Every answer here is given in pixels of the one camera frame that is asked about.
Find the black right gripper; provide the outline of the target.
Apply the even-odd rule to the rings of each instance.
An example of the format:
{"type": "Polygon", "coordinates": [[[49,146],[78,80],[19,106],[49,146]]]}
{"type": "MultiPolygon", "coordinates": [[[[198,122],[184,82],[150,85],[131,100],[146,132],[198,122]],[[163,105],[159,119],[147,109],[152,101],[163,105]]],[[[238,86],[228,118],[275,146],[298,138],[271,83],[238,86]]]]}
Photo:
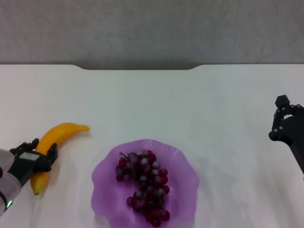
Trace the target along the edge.
{"type": "Polygon", "coordinates": [[[288,145],[301,171],[304,172],[304,107],[300,104],[290,104],[286,95],[278,96],[275,105],[277,109],[268,136],[272,141],[288,145]]]}

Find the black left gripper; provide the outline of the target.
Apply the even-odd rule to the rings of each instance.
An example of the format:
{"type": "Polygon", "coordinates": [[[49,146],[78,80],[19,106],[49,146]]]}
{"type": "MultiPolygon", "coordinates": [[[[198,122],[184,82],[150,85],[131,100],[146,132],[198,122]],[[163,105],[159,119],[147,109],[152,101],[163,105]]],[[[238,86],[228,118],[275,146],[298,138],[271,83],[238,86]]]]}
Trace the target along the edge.
{"type": "Polygon", "coordinates": [[[16,148],[9,150],[14,156],[15,161],[8,170],[8,173],[14,176],[23,187],[38,172],[51,171],[52,165],[57,159],[57,143],[53,143],[49,148],[47,155],[33,152],[39,143],[36,138],[32,142],[24,142],[16,148]]]}

